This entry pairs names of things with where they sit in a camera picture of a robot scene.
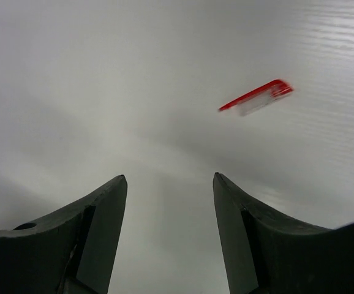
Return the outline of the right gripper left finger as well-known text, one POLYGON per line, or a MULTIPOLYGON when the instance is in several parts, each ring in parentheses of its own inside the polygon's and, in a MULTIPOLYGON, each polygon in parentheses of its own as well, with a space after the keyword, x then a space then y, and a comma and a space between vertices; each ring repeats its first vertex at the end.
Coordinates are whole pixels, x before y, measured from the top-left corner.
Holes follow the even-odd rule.
POLYGON ((0 230, 0 293, 107 293, 126 207, 123 175, 13 230, 0 230))

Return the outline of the red clip pen cap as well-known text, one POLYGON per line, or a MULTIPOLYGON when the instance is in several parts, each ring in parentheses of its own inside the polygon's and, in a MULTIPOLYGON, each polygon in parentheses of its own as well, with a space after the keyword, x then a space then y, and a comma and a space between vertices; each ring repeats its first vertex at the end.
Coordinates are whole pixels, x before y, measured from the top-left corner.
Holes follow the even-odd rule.
POLYGON ((294 88, 289 83, 281 79, 275 79, 227 102, 218 108, 218 112, 247 116, 282 100, 293 91, 294 88))

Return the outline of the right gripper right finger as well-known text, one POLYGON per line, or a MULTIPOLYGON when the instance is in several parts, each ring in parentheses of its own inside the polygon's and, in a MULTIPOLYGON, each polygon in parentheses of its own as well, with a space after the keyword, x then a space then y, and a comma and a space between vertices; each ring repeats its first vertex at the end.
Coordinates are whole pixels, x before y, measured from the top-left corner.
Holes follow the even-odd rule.
POLYGON ((221 173, 214 175, 213 194, 231 293, 354 293, 354 223, 308 224, 221 173))

